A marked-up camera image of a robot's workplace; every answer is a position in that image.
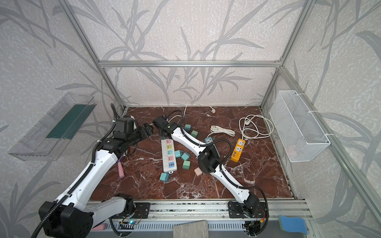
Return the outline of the white multicolour power strip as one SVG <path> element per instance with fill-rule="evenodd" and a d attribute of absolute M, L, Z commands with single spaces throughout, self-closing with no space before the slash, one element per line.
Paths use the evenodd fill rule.
<path fill-rule="evenodd" d="M 163 172 L 172 174 L 177 171 L 174 143 L 171 139 L 161 140 Z"/>

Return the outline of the blue power strip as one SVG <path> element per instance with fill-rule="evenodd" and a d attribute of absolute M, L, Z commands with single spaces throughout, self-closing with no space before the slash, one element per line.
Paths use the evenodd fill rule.
<path fill-rule="evenodd" d="M 211 137 L 207 137 L 207 138 L 205 138 L 204 141 L 206 144 L 211 144 L 213 142 L 213 139 Z"/>

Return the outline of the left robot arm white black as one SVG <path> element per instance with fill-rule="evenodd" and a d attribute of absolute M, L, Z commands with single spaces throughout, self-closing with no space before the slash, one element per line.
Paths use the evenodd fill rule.
<path fill-rule="evenodd" d="M 53 202 L 44 202 L 39 209 L 41 222 L 32 234 L 35 238 L 41 230 L 54 238 L 85 238 L 92 228 L 107 219 L 123 214 L 132 215 L 136 206 L 130 195 L 118 194 L 97 205 L 89 206 L 93 191 L 105 174 L 128 151 L 153 134 L 147 123 L 138 126 L 135 119 L 116 119 L 112 138 L 102 138 L 92 151 L 92 158 L 75 181 Z"/>

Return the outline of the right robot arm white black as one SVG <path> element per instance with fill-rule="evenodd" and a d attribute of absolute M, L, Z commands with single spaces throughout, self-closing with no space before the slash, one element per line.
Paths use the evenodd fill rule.
<path fill-rule="evenodd" d="M 153 120 L 153 124 L 159 130 L 161 138 L 172 139 L 192 151 L 197 157 L 198 167 L 201 171 L 219 180 L 234 196 L 242 213 L 248 218 L 255 217 L 260 205 L 260 199 L 251 190 L 259 190 L 265 200 L 264 218 L 268 219 L 268 202 L 262 189 L 256 185 L 244 187 L 223 166 L 223 163 L 233 153 L 231 142 L 226 139 L 219 139 L 211 143 L 199 141 L 183 129 L 182 119 L 180 120 L 179 123 L 169 122 L 165 116 L 159 116 Z M 229 146 L 229 153 L 224 159 L 220 158 L 215 147 L 218 142 L 226 142 Z"/>

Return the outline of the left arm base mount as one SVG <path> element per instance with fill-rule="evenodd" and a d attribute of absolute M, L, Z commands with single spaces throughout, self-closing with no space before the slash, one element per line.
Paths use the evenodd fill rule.
<path fill-rule="evenodd" d="M 132 211 L 124 211 L 120 214 L 125 219 L 147 219 L 150 211 L 151 203 L 138 202 Z"/>

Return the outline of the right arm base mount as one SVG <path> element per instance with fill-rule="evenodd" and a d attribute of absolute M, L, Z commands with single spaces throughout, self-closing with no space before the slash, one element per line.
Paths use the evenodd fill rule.
<path fill-rule="evenodd" d="M 246 215 L 243 208 L 238 202 L 229 201 L 228 204 L 229 218 L 255 218 L 263 219 L 267 217 L 267 207 L 264 201 L 260 201 L 256 208 L 256 213 L 252 215 Z"/>

